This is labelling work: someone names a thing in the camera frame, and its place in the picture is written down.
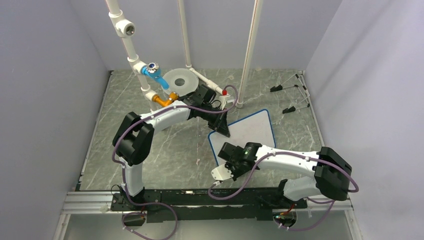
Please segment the blue framed whiteboard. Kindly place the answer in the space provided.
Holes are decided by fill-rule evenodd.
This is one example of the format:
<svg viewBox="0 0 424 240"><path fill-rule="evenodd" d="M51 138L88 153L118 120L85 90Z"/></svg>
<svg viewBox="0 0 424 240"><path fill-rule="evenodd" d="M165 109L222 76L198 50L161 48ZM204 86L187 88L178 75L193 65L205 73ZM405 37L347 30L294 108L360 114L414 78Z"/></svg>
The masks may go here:
<svg viewBox="0 0 424 240"><path fill-rule="evenodd" d="M277 146L270 113L267 109L261 109L228 124L228 129L229 137L216 131L208 134L208 141L216 166L225 163L225 160L219 157L218 153L226 142L240 147L244 147L248 142L260 143L274 148Z"/></svg>

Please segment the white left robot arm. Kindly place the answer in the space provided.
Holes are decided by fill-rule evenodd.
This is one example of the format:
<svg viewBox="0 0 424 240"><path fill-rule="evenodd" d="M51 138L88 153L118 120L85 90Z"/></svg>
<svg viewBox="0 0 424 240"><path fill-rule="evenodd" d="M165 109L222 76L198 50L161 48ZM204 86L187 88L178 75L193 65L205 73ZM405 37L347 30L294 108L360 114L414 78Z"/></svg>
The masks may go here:
<svg viewBox="0 0 424 240"><path fill-rule="evenodd" d="M202 84L195 91L179 96L171 93L170 103L145 114L129 112L121 122L113 140L112 161L121 165L124 204L131 210L144 203L143 162L150 154L155 134L191 119L207 121L207 126L230 137L225 104L214 106L216 92Z"/></svg>

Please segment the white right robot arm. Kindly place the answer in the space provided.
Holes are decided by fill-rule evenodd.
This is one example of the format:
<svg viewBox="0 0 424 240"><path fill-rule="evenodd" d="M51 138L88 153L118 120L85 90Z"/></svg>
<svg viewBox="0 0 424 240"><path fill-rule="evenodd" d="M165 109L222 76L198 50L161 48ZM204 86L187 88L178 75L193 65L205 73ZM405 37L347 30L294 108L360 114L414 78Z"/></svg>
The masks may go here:
<svg viewBox="0 0 424 240"><path fill-rule="evenodd" d="M225 162L211 171L216 183L263 169L277 169L300 174L297 179L284 179L275 194L276 203L287 208L306 197L323 195L333 201L348 198L352 167L335 150L323 146L319 151L301 152L273 148L258 142L244 147L225 142L218 153Z"/></svg>

